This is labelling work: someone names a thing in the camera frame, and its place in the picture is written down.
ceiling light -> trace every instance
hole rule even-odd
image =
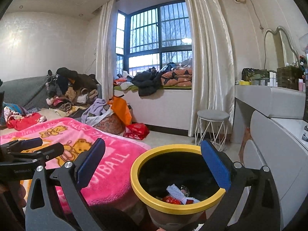
[[[182,42],[183,42],[183,43],[189,43],[189,44],[191,44],[191,43],[192,43],[192,39],[191,39],[191,38],[184,38],[184,39],[182,39]]]

white chair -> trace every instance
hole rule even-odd
[[[227,137],[227,131],[228,126],[225,125],[225,121],[229,119],[230,115],[224,111],[220,110],[212,110],[212,109],[206,109],[206,110],[200,110],[197,112],[198,119],[197,119],[197,125],[195,130],[195,145],[197,145],[197,138],[200,134],[201,138],[198,142],[198,145],[200,145],[200,142],[203,141],[203,138],[205,137],[206,132],[210,133],[211,142],[213,145],[219,145],[218,151],[223,150],[224,143],[226,141]],[[202,121],[208,122],[204,132],[202,132]],[[217,125],[215,126],[216,133],[214,131],[213,123],[220,124],[219,129],[217,128]],[[221,139],[220,132],[223,128],[223,137]]]

purple towel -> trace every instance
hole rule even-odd
[[[86,123],[89,113],[95,116],[100,116],[106,113],[106,110],[104,109],[105,105],[107,105],[107,102],[104,99],[97,98],[94,103],[82,114],[81,122]]]

yellow trash can rim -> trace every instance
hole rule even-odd
[[[189,205],[175,205],[163,202],[149,195],[139,183],[140,168],[151,158],[170,152],[191,152],[201,155],[199,146],[189,144],[172,144],[166,146],[160,146],[146,151],[140,155],[133,166],[131,167],[131,186],[140,200],[142,200],[147,206],[167,214],[187,215],[195,214],[207,210],[216,205],[226,192],[225,189],[220,188],[213,196],[198,203]]]

curtain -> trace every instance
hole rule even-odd
[[[193,136],[197,111],[234,113],[234,61],[227,23],[218,0],[185,0],[190,20],[193,79],[189,136]]]
[[[96,79],[102,85],[105,100],[113,96],[113,78],[116,70],[116,21],[115,0],[101,8],[97,38]]]

